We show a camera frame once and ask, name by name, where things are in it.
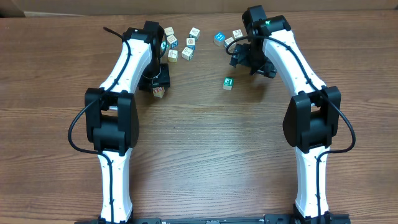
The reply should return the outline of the red E wooden block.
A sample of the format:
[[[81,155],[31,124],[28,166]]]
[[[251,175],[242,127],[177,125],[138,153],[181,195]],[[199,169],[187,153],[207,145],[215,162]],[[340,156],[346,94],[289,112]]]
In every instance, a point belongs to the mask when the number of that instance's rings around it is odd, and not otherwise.
[[[153,88],[152,93],[155,97],[162,98],[165,93],[165,88],[163,86]]]

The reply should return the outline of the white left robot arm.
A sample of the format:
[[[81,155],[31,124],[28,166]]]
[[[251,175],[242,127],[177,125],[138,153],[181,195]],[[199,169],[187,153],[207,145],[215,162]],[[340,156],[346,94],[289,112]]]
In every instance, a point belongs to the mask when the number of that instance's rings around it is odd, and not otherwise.
[[[103,183],[103,207],[97,223],[131,223],[129,162],[139,137],[134,93],[170,87],[169,66],[161,63],[164,29],[147,21],[141,29],[121,35],[122,52],[109,77],[85,93],[88,141],[98,155]]]

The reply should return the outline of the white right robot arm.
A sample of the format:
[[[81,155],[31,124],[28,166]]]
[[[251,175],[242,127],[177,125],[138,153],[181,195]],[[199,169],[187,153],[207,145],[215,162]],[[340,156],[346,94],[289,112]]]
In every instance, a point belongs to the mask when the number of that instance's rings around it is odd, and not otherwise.
[[[295,41],[284,16],[267,17],[262,6],[248,8],[242,15],[248,40],[235,39],[226,48],[232,66],[244,65],[251,74],[268,78],[280,75],[291,96],[282,129],[295,151],[297,196],[292,223],[338,223],[326,201],[326,161],[332,138],[337,134],[341,93],[328,87],[313,72]]]

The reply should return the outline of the letter K wooden block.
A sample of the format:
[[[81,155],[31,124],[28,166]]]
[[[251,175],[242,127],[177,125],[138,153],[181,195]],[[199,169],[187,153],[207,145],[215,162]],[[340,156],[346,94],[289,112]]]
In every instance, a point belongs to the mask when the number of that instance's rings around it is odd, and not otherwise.
[[[234,30],[233,31],[233,39],[236,40],[240,37],[243,37],[243,33],[242,33],[241,29]]]

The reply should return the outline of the number 3 wooden block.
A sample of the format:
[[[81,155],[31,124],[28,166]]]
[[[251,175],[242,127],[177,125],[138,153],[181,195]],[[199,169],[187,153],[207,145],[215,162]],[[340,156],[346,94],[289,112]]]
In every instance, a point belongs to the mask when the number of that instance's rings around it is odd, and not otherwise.
[[[224,40],[224,47],[225,48],[227,48],[229,45],[234,45],[234,44],[235,44],[235,42],[234,42],[234,38],[233,37],[230,37],[230,38]]]

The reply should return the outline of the green 4 wooden block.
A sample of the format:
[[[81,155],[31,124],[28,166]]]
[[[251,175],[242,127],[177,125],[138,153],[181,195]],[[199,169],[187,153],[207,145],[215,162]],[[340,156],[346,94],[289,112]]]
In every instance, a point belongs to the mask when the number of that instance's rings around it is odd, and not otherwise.
[[[160,51],[161,55],[160,56],[163,57],[168,49],[169,49],[169,44],[167,43],[167,41],[163,41],[161,43],[161,51]]]

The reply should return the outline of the green letter wooden block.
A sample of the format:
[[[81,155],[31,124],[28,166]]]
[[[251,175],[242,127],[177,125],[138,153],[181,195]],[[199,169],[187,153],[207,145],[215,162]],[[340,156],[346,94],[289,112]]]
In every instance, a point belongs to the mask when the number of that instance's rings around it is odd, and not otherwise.
[[[223,82],[223,89],[224,90],[232,90],[234,80],[230,77],[226,77]]]

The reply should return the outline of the blue top wooden block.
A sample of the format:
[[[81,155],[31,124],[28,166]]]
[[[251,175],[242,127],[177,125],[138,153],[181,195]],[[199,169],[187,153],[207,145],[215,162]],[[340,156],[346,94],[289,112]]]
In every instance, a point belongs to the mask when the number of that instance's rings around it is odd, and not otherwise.
[[[218,33],[214,36],[214,43],[215,43],[217,46],[222,46],[222,45],[224,45],[225,38],[226,38],[226,36],[224,35],[224,33],[218,32]]]

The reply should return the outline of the blue X wooden block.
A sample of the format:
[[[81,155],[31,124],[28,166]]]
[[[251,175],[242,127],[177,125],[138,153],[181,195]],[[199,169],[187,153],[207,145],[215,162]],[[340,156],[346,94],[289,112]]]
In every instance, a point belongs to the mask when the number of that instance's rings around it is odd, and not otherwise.
[[[170,46],[170,49],[174,49],[178,46],[178,40],[177,40],[176,36],[174,36],[173,34],[167,36],[167,42]]]

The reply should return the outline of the plain top wooden block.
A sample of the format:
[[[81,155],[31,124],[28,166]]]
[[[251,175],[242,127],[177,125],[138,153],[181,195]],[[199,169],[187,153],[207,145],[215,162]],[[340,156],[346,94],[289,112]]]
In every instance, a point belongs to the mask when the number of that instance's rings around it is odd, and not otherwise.
[[[166,28],[164,29],[164,32],[165,32],[165,35],[166,35],[167,37],[170,36],[170,35],[174,35],[174,30],[173,30],[172,27],[166,27]]]

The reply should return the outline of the blue framed wooden block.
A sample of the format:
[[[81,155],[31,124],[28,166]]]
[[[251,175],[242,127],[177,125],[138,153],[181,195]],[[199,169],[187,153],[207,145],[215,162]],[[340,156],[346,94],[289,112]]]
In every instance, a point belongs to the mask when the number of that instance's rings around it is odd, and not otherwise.
[[[195,50],[195,43],[196,43],[196,40],[194,38],[190,37],[190,38],[186,39],[187,47],[192,49],[192,50]]]

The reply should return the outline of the teal edged wooden block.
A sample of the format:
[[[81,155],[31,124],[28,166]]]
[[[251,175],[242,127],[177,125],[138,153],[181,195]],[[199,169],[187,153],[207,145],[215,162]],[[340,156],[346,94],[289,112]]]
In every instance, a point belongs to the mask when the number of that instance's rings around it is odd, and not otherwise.
[[[189,32],[189,38],[194,38],[196,41],[200,37],[200,30],[192,27],[191,31]]]

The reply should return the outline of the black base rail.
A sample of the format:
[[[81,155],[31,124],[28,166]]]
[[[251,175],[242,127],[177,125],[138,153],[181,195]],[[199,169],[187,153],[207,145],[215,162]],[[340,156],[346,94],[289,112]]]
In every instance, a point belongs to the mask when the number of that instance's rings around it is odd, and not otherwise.
[[[79,224],[110,223],[103,220],[91,220],[86,222],[75,222]],[[317,220],[301,222],[293,215],[264,215],[263,217],[234,217],[234,218],[191,218],[191,219],[168,219],[160,218],[138,218],[130,219],[127,223],[132,224],[293,224],[293,223],[318,223]],[[320,223],[349,224],[349,215],[330,214],[326,221]]]

